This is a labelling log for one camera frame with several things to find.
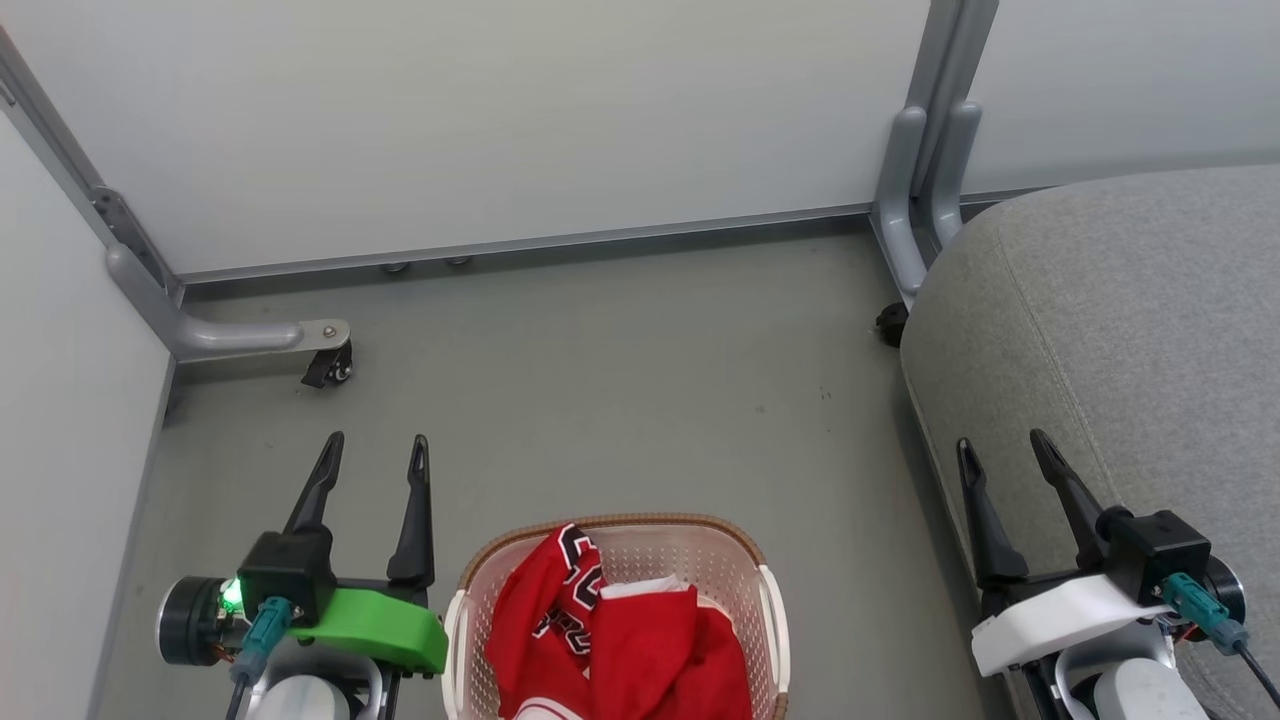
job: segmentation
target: basket rim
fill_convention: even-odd
[[[480,548],[480,552],[475,553],[471,562],[467,564],[466,570],[462,571],[462,577],[458,579],[458,589],[470,592],[471,580],[475,579],[475,574],[480,570],[480,566],[485,564],[489,557],[503,547],[525,541],[534,537],[541,537],[552,530],[561,528],[568,523],[573,523],[579,528],[585,530],[593,530],[599,528],[617,528],[623,525],[692,525],[712,528],[719,530],[728,537],[737,541],[742,550],[751,556],[751,560],[756,565],[765,565],[764,553],[760,552],[759,546],[751,539],[741,528],[730,523],[728,520],[722,520],[714,515],[698,515],[689,512],[631,512],[625,515],[590,515],[586,518],[570,518],[566,520],[554,520],[550,523],[540,523],[538,525],[529,525],[526,528],[520,528],[511,530],[509,533],[502,534],[489,544]]]

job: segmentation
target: laundry basket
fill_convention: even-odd
[[[484,659],[493,606],[516,566],[564,523],[576,523],[600,548],[608,582],[676,575],[724,610],[746,657],[754,720],[786,715],[791,676],[787,615],[778,583],[751,538],[707,515],[604,515],[507,533],[467,565],[444,619],[449,659],[442,687],[452,720],[498,717],[498,687]]]

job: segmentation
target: teal connector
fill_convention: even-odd
[[[1222,655],[1236,655],[1248,643],[1249,632],[1228,616],[1226,606],[1187,573],[1165,578],[1160,597],[1179,615],[1199,625]]]
[[[244,634],[244,644],[232,664],[232,682],[252,685],[266,671],[266,660],[284,633],[293,624],[293,603],[283,597],[269,597],[259,606],[257,618]]]

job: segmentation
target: gray floor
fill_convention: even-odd
[[[180,575],[234,571],[334,429],[339,575],[384,571],[425,433],[442,611],[472,553],[512,528],[709,512],[746,529],[781,583],[792,717],[1004,717],[968,659],[973,603],[897,354],[869,329],[895,299],[883,260],[865,233],[810,232],[197,305],[346,318],[356,374],[323,392],[288,377],[175,388],[100,717],[223,717],[225,671],[161,665],[155,609]],[[438,682],[404,685],[399,716],[444,717]]]

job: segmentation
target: gray fabric upholstery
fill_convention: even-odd
[[[1280,675],[1280,167],[987,210],[929,270],[902,366],[965,544],[963,436],[1032,571],[1074,566],[1027,439],[1043,428],[1103,506],[1167,507],[1213,541],[1244,579],[1251,647]],[[1201,644],[1179,667],[1222,717],[1275,714],[1239,659]]]

